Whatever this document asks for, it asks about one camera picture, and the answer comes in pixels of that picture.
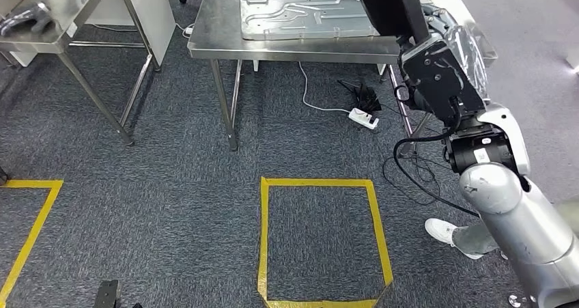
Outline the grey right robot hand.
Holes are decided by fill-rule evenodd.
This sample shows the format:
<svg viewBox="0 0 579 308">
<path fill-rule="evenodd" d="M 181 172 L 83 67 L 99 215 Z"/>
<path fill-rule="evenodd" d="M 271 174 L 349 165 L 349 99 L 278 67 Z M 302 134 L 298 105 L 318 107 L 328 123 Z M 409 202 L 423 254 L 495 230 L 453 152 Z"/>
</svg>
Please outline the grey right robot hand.
<svg viewBox="0 0 579 308">
<path fill-rule="evenodd" d="M 444 8 L 432 3 L 421 5 L 425 21 L 432 34 L 437 33 L 449 45 L 459 67 L 484 102 L 489 102 L 488 77 L 481 50 L 472 31 Z"/>
</svg>

